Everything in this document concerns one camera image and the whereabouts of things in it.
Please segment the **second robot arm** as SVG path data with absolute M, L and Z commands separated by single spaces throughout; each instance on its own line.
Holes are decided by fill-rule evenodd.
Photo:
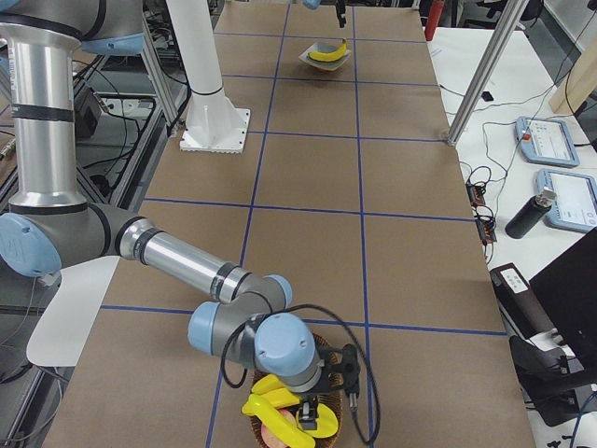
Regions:
M 344 0 L 301 0 L 300 3 L 311 11 L 319 10 L 322 8 L 330 9 L 334 12 L 335 18 L 338 22 L 338 26 L 343 29 L 347 23 L 347 5 Z

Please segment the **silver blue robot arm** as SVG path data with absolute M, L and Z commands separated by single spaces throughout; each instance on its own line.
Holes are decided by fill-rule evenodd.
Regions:
M 298 397 L 294 428 L 318 427 L 325 362 L 312 333 L 290 311 L 292 288 L 226 262 L 149 219 L 89 202 L 76 182 L 73 55 L 143 51 L 139 1 L 5 1 L 11 114 L 18 181 L 1 217 L 1 256 L 15 272 L 40 276 L 103 256 L 136 260 L 209 296 L 190 319 L 190 344 L 247 369 L 274 374 Z

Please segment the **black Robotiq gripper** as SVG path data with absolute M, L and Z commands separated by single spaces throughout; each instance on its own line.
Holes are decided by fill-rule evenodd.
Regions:
M 317 429 L 319 423 L 319 398 L 316 395 L 305 395 L 299 399 L 296 419 L 301 429 Z

